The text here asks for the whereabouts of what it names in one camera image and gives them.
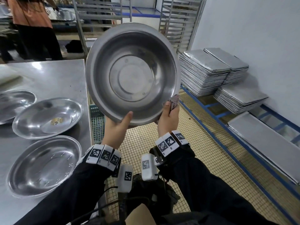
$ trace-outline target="tiled floor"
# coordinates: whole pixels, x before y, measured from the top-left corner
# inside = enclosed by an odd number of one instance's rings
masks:
[[[224,132],[224,129],[215,120],[204,110],[200,109],[199,105],[193,102],[193,100],[189,100],[186,94],[181,94],[181,99],[201,118],[205,125],[223,144],[230,148],[231,151],[235,150],[236,154],[242,158],[243,154],[239,154],[238,152],[241,146],[234,142],[232,137]],[[188,139],[196,157],[204,162],[213,174],[227,182],[237,193],[253,204],[255,209],[267,219],[279,224],[289,224],[287,219],[269,202],[258,187],[239,169],[226,152],[223,151],[182,106],[180,107],[178,130]],[[142,154],[148,153],[149,149],[154,146],[154,141],[157,138],[157,126],[154,123],[129,129],[120,147],[122,162],[132,164],[134,173],[140,173],[140,157]],[[114,178],[110,178],[108,183],[109,186],[113,186]],[[180,201],[174,207],[174,213],[188,212],[189,207],[178,186],[173,182],[170,182],[170,185],[173,186],[177,194],[181,197]],[[114,189],[110,190],[109,195],[108,202],[117,199]],[[118,205],[111,206],[109,210],[115,218],[118,217]]]

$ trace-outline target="metal rack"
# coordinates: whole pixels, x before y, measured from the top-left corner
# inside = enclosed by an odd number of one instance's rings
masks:
[[[159,31],[175,49],[190,49],[206,0],[163,0]]]
[[[279,172],[277,172],[274,168],[272,168],[264,159],[262,159],[260,156],[258,156],[255,152],[252,151],[252,149],[245,144],[239,137],[237,137],[233,132],[230,131],[230,129],[224,124],[224,122],[227,122],[222,120],[226,116],[231,116],[229,119],[233,118],[235,115],[232,114],[230,111],[223,109],[221,113],[214,114],[211,110],[214,106],[221,106],[220,103],[215,102],[214,100],[210,100],[209,103],[204,104],[202,101],[200,101],[196,96],[194,96],[189,89],[187,89],[185,86],[181,86],[181,89],[190,97],[192,98],[202,109],[204,109],[223,129],[225,129],[251,156],[253,156],[254,159],[256,159],[266,170],[267,172],[274,177],[278,183],[282,184],[285,189],[293,196],[295,197],[294,203],[296,202],[297,205],[299,205],[300,201],[300,189],[298,185],[295,185],[293,182],[291,182],[288,178],[281,175]],[[286,208],[287,202],[284,202],[284,199],[282,199],[281,196],[274,196],[269,191],[268,188],[264,186],[264,183],[261,181],[258,181],[257,177],[253,175],[252,172],[249,171],[249,169],[243,165],[241,161],[237,159],[237,157],[234,155],[233,152],[229,150],[227,146],[225,146],[219,139],[214,135],[212,131],[210,131],[207,126],[204,125],[204,123],[198,118],[194,112],[189,109],[183,101],[180,101],[180,103],[184,106],[184,108],[196,119],[196,121],[211,135],[211,137],[223,148],[224,151],[227,152],[227,154],[232,158],[232,160],[248,175],[248,177],[258,186],[258,188],[268,197],[268,199],[281,211],[281,213],[292,223],[292,224],[298,224],[296,220],[291,216],[290,214],[290,208]],[[265,105],[261,105],[261,109],[265,110],[266,112],[257,116],[258,119],[262,119],[268,115],[273,115],[276,118],[278,118],[280,121],[282,121],[282,124],[279,124],[277,127],[273,128],[274,130],[279,130],[283,126],[288,125],[295,130],[300,130],[298,126],[291,123],[281,115],[277,114],[270,108],[268,108]]]
[[[84,37],[83,27],[110,28],[117,25],[117,21],[123,23],[123,18],[130,18],[132,22],[131,0],[72,0],[77,19],[77,29],[83,52],[88,55],[88,47]],[[124,6],[123,1],[129,1],[129,6]]]

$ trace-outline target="stack of baking trays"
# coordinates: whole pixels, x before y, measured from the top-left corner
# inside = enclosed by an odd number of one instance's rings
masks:
[[[230,71],[228,65],[203,50],[185,51],[179,61],[182,84],[196,96],[213,94]]]
[[[249,69],[249,65],[247,63],[227,53],[221,48],[205,48],[204,51],[227,64],[231,68],[223,82],[224,85],[238,83],[242,79],[244,73]]]
[[[244,84],[222,85],[214,98],[234,114],[260,106],[268,96],[258,89]]]

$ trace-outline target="white wall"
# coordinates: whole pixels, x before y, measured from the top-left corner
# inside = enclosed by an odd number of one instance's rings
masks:
[[[192,50],[205,47],[247,62],[246,83],[300,126],[300,0],[207,0]]]

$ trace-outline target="green plastic crate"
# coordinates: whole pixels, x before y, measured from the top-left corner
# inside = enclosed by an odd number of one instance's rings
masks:
[[[95,144],[100,144],[104,137],[105,117],[96,105],[90,105],[90,112],[94,142]]]

